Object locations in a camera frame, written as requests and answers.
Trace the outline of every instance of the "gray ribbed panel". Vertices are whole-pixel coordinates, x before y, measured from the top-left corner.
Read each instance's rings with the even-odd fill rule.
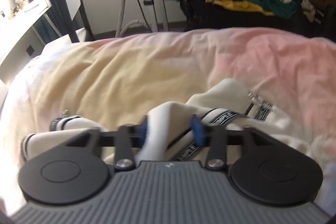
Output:
[[[105,190],[78,205],[28,204],[17,224],[322,224],[329,217],[313,203],[271,208],[236,192],[226,175],[195,162],[143,162],[118,173]]]

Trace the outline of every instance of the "black circular disc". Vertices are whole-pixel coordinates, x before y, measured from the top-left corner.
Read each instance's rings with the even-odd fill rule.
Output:
[[[277,146],[261,146],[243,156],[233,164],[230,176],[249,198],[279,206],[313,201],[323,180],[314,160]]]
[[[97,194],[109,177],[106,164],[94,155],[80,149],[59,149],[28,161],[18,181],[29,200],[67,205]]]

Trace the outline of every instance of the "bed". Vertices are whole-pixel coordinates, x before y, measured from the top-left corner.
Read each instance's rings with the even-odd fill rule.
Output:
[[[319,205],[334,214],[336,45],[269,28],[139,34],[49,45],[15,78],[0,120],[0,194],[8,214],[22,204],[21,140],[49,131],[67,109],[108,130],[139,123],[152,108],[185,103],[225,78],[243,82],[300,128],[324,172]]]

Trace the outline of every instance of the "white table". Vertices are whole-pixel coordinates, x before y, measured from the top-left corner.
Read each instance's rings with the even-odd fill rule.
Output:
[[[50,0],[33,0],[31,3],[26,5],[23,10],[19,11],[16,16],[9,20],[5,26],[1,26],[0,30],[0,64],[8,56],[10,51],[18,43],[18,41],[23,37],[23,35],[32,28],[36,33],[37,37],[45,45],[44,40],[36,31],[33,26],[34,23],[43,15],[48,23],[55,30],[57,35],[61,37],[62,35],[57,30],[53,22],[50,20],[48,15],[45,13],[51,7]]]

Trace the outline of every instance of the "silver screw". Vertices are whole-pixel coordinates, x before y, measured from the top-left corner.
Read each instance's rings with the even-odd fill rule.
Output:
[[[208,161],[208,165],[211,168],[219,168],[224,165],[224,162],[220,159],[213,159]]]
[[[127,167],[130,167],[132,164],[133,162],[131,160],[122,159],[122,160],[118,160],[115,165],[116,167],[119,167],[119,168],[127,168]]]

